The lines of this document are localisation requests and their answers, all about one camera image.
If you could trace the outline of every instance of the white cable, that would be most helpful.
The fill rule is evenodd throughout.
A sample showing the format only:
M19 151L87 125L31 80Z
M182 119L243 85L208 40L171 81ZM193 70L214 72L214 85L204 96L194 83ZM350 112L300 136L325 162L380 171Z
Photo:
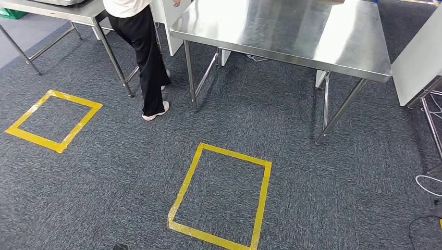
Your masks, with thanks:
M429 179L432 179L432 180L434 180L434 181L438 181L438 182L440 182L440 183L442 183L442 180L439 180L439 179L436 179L436 178L433 178L433 177L430 177L430 176L416 176L416 178L415 178L416 183L417 183L417 184L418 184L423 190L429 192L429 193L432 194L432 195L436 195L436 196L438 196L438 197L442 197L442 195L440 195L440 194L436 194L436 193L433 193L433 192L431 192L430 190L424 188L424 187L419 183L419 180L418 180L419 177L422 177L422 178L429 178Z

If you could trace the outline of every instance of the white sneaker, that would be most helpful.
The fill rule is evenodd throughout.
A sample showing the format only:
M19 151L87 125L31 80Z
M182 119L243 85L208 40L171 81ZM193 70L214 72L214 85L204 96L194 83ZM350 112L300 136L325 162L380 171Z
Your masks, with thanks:
M155 114L152 116L143 115L143 119L146 121L152 121L153 119L155 119L155 117L164 115L169 110L169 102L163 101L163 105L164 105L164 112L161 112L161 113L158 113L158 114Z

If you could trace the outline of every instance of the white partition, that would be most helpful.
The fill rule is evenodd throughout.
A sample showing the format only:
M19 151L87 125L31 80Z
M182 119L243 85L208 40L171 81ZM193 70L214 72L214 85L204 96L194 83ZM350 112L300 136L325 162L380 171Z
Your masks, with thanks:
M173 56L182 45L181 39L170 36L169 27L175 23L178 17L189 7L190 0L181 0L178 7L174 7L172 0L153 0L151 3L152 14L155 22L164 24L166 28L167 43L169 45L169 53Z
M442 8L437 8L392 64L401 106L442 71Z

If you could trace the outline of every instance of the yellow floor tape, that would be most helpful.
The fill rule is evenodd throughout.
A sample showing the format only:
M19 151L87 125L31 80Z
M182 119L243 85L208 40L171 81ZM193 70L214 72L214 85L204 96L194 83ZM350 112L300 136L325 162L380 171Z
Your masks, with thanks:
M256 210L256 216L255 216L255 224L253 226L253 232L252 232L252 242L250 246L244 246L241 244L238 244L233 241L229 241L226 239L223 239L221 237L197 230L195 228L191 228L179 223L174 222L175 215L178 211L179 206L181 205L182 199L184 198L184 195L186 193L187 188L189 187L190 181L192 179L193 173L195 172L195 168L197 167L198 161L200 160L201 154L203 152L203 149L208 151L213 151L219 154L231 156L237 159L249 161L251 163L255 163L258 165L261 165L264 167L264 174L263 174L263 180L261 183L261 190L260 190L260 198L258 201L258 208ZM200 143L198 145L197 151L195 152L195 155L193 157L192 163L190 164L189 170L187 171L186 177L184 178L184 181L182 183L182 186L178 192L177 199L175 200L174 204L172 205L172 208L169 211L169 214L167 216L168 225L169 228L172 230L175 230L177 232L198 238L203 241L210 242L212 244L230 249L230 250L256 250L258 247L258 242L260 240L260 233L261 233L261 224L264 216L264 207L265 207L265 200L267 197L267 187L268 187L268 181L270 178L270 171L272 168L272 163L270 161L261 160L255 157L251 157L248 155L243 155L237 152L233 152L227 149L223 149L220 147L211 146L205 143Z
M28 119L32 113L34 113L50 96L55 96L61 99L65 99L74 103L78 103L87 107L90 107L91 110L80 120L80 122L69 132L69 134L63 139L62 142L54 142L52 140L46 139L39 135L29 133L27 131L21 130L18 127ZM84 125L92 118L92 116L102 107L103 105L100 103L96 103L87 99L79 98L73 95L65 94L55 90L49 90L43 97L34 104L24 115L22 115L14 124L11 125L6 133L15 135L27 141L33 142L35 144L41 145L43 147L50 148L55 150L58 153L62 153L67 145L72 141L74 136L84 127Z

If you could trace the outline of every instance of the stainless steel table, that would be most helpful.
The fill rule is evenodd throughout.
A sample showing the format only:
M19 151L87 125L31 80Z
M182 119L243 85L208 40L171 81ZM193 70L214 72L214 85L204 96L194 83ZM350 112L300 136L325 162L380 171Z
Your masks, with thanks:
M327 136L367 80L386 82L390 60L376 3L360 0L195 0L170 29L183 39L193 108L222 49L326 71L323 132ZM189 42L217 47L202 81L193 84ZM361 78L328 121L331 72Z
M102 0L87 0L81 4L76 4L73 6L57 6L28 0L0 0L0 7L24 11L42 16L56 17L70 21L71 27L65 33L63 33L52 43L48 44L46 47L44 47L31 57L26 56L26 54L21 50L17 43L0 25L0 30L18 50L20 55L25 59L26 63L30 64L37 74L40 74L40 72L32 61L34 61L37 57L43 54L46 50L52 47L55 43L57 43L60 39L65 37L71 31L75 30L78 34L78 37L81 38L80 33L75 26L75 23L94 27L98 37L103 42L103 45L106 48L109 57L111 58L110 60L112 61L112 64L114 65L115 70L117 71L117 74L120 77L121 82L123 83L123 86L126 88L128 95L133 97L133 93L128 85L128 82L136 74L138 68L135 68L135 70L129 75L128 78L125 78L123 72L121 71L120 65L118 64L118 61L115 58L112 49L110 48L109 42L107 41L103 29L99 24L107 16L107 12L104 9Z

